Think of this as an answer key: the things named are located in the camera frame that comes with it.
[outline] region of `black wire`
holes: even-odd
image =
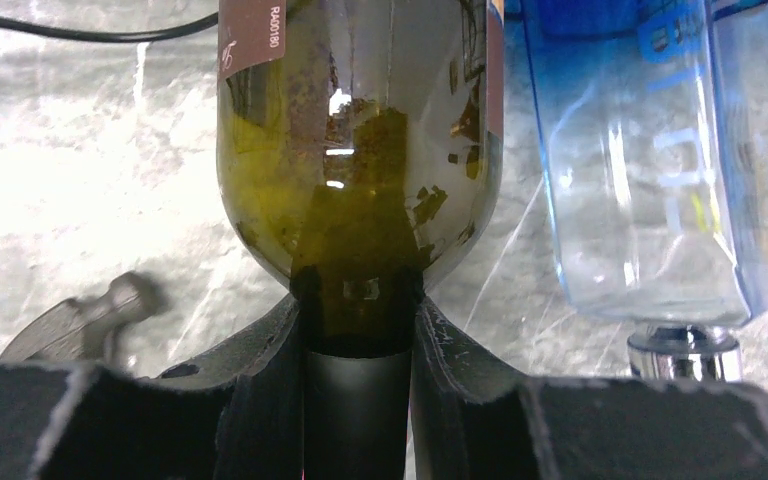
[[[68,28],[47,27],[34,23],[0,17],[0,29],[29,33],[41,37],[94,43],[142,43],[171,40],[202,32],[219,23],[219,14],[213,13],[195,22],[151,32],[87,32]]]

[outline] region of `bottle label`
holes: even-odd
[[[284,56],[287,0],[219,0],[219,74]]]
[[[487,2],[487,130],[504,138],[505,0]]]

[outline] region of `chrome bottle cap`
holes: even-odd
[[[722,328],[646,327],[627,345],[636,377],[732,382],[743,374],[740,343]]]

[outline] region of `scratched metal tabletop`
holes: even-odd
[[[0,0],[0,15],[98,30],[186,23],[216,0]],[[628,375],[630,326],[576,315],[555,277],[525,54],[508,28],[502,195],[484,236],[430,293],[457,325],[533,374]],[[216,184],[216,32],[95,45],[0,31],[0,352],[63,298],[149,272],[172,309],[129,328],[138,375],[204,351],[284,290],[242,247]],[[768,390],[768,315],[738,332]],[[413,478],[412,461],[408,478]]]

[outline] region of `transparent blue bottle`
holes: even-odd
[[[522,10],[568,301],[632,349],[731,345],[768,311],[768,2]]]

